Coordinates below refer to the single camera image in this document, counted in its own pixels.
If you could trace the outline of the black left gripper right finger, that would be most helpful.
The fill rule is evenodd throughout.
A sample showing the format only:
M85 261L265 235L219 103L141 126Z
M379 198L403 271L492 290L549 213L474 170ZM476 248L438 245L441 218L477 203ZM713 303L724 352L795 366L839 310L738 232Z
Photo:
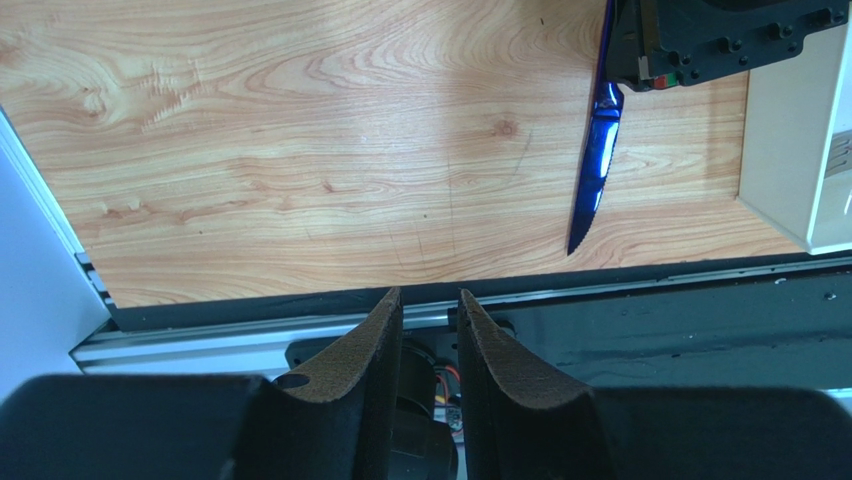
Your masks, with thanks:
M815 390L595 388L458 302L472 479L847 479L851 417Z

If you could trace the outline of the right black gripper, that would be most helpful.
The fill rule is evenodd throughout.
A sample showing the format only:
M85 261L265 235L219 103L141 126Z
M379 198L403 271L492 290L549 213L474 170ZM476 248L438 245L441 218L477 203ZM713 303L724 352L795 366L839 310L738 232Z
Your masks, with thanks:
M697 85L793 58L848 19L846 1L612 1L604 78L634 92Z

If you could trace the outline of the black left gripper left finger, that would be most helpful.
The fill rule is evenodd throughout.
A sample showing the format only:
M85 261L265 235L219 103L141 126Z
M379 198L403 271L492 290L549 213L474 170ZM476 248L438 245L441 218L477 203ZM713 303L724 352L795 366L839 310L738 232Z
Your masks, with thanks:
M391 289L290 372L44 375L1 406L5 479L384 479L402 337Z

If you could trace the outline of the blue serrated knife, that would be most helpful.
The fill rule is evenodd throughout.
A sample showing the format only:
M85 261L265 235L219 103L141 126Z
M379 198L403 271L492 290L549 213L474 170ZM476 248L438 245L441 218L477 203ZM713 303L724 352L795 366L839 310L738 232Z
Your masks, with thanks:
M598 212L623 114L624 95L606 75L607 51L616 17L615 4L615 1L606 3L588 125L566 244L568 256L582 244Z

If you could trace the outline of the white divided utensil tray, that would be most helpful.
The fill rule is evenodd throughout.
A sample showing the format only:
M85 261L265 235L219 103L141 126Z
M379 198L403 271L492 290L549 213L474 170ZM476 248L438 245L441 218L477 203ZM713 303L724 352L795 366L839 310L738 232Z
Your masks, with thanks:
M812 255L851 248L851 32L751 71L739 201Z

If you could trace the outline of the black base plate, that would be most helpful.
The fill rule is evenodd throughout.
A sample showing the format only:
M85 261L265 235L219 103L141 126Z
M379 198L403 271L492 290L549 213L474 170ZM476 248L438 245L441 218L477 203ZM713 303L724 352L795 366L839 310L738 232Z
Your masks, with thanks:
M593 386L851 385L846 271L487 312L535 355Z

